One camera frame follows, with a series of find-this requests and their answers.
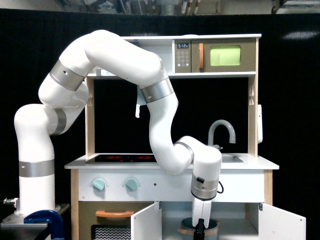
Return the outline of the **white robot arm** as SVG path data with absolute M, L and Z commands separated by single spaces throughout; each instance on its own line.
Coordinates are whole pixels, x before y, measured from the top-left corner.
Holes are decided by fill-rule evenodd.
M 14 116 L 19 161 L 19 211 L 55 208 L 54 147 L 51 136 L 65 133 L 88 103 L 85 78 L 100 67 L 137 85 L 150 113 L 149 144 L 161 169 L 171 176 L 193 167 L 192 224 L 202 239 L 217 195 L 221 152 L 190 136 L 172 142 L 178 99 L 161 58 L 107 30 L 74 40 L 60 55 L 38 90 L 39 104 L 21 107 Z

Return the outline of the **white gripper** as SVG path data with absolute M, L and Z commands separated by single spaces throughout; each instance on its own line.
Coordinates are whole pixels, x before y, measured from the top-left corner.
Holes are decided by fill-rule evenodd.
M 205 239 L 205 228 L 209 227 L 212 200 L 192 198 L 192 225 L 195 227 L 193 240 Z

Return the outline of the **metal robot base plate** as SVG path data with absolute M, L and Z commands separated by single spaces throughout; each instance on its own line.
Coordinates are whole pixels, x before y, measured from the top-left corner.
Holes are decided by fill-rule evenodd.
M 70 210 L 70 205 L 58 204 L 53 210 L 61 215 L 64 224 L 64 217 Z M 51 240 L 48 223 L 24 224 L 26 216 L 15 211 L 4 218 L 0 223 L 0 238 L 2 240 Z

